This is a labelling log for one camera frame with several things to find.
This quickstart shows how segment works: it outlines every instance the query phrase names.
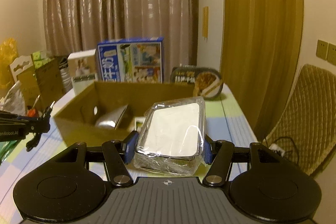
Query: yellow plastic bag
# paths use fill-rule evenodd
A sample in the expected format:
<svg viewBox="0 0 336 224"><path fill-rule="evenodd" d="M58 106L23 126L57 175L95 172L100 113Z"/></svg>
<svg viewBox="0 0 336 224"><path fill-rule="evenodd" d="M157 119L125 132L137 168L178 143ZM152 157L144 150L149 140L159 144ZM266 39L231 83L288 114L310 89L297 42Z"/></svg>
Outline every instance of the yellow plastic bag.
<svg viewBox="0 0 336 224"><path fill-rule="evenodd" d="M16 41L9 38L0 45L0 92L7 91L14 84L9 65L18 57Z"/></svg>

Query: table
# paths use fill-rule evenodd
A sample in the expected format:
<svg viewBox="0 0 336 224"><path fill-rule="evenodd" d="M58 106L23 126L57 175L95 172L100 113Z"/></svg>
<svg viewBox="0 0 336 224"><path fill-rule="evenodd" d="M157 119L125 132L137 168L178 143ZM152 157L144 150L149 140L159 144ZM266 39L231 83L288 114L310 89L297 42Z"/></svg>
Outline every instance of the table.
<svg viewBox="0 0 336 224"><path fill-rule="evenodd" d="M74 96L73 90L65 94L54 105L51 115L55 115ZM257 141L236 99L226 85L224 85L218 100L206 101L205 112L207 134L213 140L224 139L233 142L235 146L242 147L248 147L251 142ZM21 141L0 166L0 224L18 224L22 220L13 201L15 183L66 148L53 119L50 119L50 125L50 131L42 135L38 147L26 152L26 142L32 138L31 135L28 135L26 140ZM209 165L200 165L195 175L199 176L202 181L209 167ZM159 174L138 170L132 164L129 164L127 169L133 180L136 180L138 176L160 176ZM102 164L90 164L90 170L106 180ZM245 170L246 164L234 164L230 180Z"/></svg>

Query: orange object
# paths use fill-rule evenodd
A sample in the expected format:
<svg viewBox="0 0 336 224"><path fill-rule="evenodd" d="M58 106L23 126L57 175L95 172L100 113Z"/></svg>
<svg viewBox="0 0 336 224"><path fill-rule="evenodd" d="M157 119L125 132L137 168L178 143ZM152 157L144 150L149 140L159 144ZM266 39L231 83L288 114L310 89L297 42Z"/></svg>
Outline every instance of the orange object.
<svg viewBox="0 0 336 224"><path fill-rule="evenodd" d="M29 109L28 112L27 112L27 116L28 117L35 117L35 118L38 118L39 117L39 113L38 111L36 110L36 108L32 108L32 109Z"/></svg>

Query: printed image on box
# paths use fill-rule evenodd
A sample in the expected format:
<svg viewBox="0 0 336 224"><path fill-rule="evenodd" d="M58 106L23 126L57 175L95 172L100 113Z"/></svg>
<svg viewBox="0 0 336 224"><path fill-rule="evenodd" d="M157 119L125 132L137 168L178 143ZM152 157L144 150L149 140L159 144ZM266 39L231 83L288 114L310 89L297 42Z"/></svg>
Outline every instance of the printed image on box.
<svg viewBox="0 0 336 224"><path fill-rule="evenodd" d="M76 76L88 75L91 72L90 66L88 65L87 58L76 59L77 68Z"/></svg>
<svg viewBox="0 0 336 224"><path fill-rule="evenodd" d="M223 89L223 79L217 70L190 65L173 68L170 82L194 85L194 96L209 99L217 97Z"/></svg>
<svg viewBox="0 0 336 224"><path fill-rule="evenodd" d="M162 38L129 38L98 44L104 81L161 83Z"/></svg>

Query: chair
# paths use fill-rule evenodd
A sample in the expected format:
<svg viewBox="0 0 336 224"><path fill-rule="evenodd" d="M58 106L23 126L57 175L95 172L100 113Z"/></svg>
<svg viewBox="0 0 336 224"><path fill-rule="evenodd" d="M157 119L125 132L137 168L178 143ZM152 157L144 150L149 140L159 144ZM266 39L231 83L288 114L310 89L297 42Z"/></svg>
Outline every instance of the chair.
<svg viewBox="0 0 336 224"><path fill-rule="evenodd" d="M23 72L24 70L28 69L29 67L33 66L33 61L30 56L21 55L17 57L13 63L9 65L10 71L12 72L13 79L15 83L17 82L17 76Z"/></svg>
<svg viewBox="0 0 336 224"><path fill-rule="evenodd" d="M336 145L336 76L328 70L306 64L278 123L266 137L285 151L301 170L315 175L325 166ZM299 158L295 155L294 141Z"/></svg>

